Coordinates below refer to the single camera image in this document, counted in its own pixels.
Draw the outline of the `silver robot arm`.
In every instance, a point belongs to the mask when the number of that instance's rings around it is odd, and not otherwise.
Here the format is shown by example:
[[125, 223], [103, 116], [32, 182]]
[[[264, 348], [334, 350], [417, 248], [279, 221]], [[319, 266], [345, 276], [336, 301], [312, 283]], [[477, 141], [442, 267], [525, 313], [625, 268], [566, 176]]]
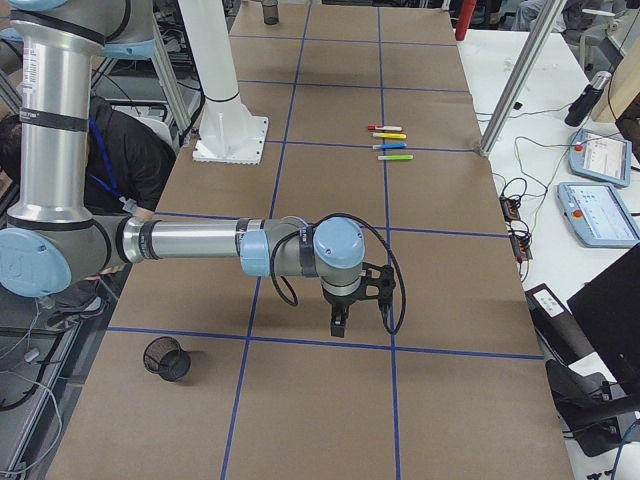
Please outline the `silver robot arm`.
[[104, 269], [165, 258], [236, 257], [252, 276], [317, 277], [342, 336], [364, 285], [365, 243], [344, 214], [196, 222], [93, 216], [84, 204], [91, 66], [108, 44], [154, 39], [149, 1], [15, 1], [21, 35], [20, 197], [1, 232], [1, 282], [38, 298]]

